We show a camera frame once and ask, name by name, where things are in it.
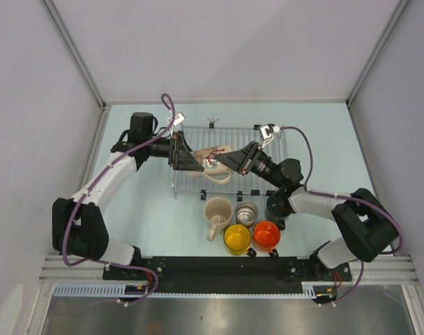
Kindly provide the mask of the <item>beige decorated mug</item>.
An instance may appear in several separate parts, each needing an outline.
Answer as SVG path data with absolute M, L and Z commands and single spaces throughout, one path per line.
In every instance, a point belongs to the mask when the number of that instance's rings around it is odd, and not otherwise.
M 205 178 L 217 185 L 225 185 L 230 182 L 233 170 L 217 160 L 218 154 L 226 154 L 232 151 L 231 144 L 200 149 L 193 152 L 195 159 L 203 166 L 203 172 L 189 171 L 190 178 Z

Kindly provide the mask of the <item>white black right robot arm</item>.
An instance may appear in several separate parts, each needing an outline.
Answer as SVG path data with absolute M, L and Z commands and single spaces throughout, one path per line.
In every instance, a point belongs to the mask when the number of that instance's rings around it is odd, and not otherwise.
M 372 262 L 400 236 L 391 215 L 369 190 L 332 195 L 306 188 L 298 160 L 286 158 L 275 163 L 255 141 L 216 158 L 241 175 L 251 172 L 277 188 L 266 201 L 268 221 L 278 223 L 292 214 L 310 214 L 336 223 L 340 238 L 326 242 L 310 255 L 310 271 L 319 280 L 328 279 L 346 262 Z

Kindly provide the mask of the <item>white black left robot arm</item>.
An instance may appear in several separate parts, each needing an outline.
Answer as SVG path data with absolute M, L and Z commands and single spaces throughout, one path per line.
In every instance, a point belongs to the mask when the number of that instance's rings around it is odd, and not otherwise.
M 141 251 L 109 236 L 103 213 L 125 181 L 150 157 L 165 158 L 171 169 L 203 171 L 192 154 L 183 131 L 170 127 L 157 133 L 157 119 L 148 112 L 135 112 L 129 129 L 110 149 L 107 163 L 71 198 L 58 198 L 52 205 L 52 246 L 64 258 L 76 255 L 118 267 L 129 279 L 143 270 Z

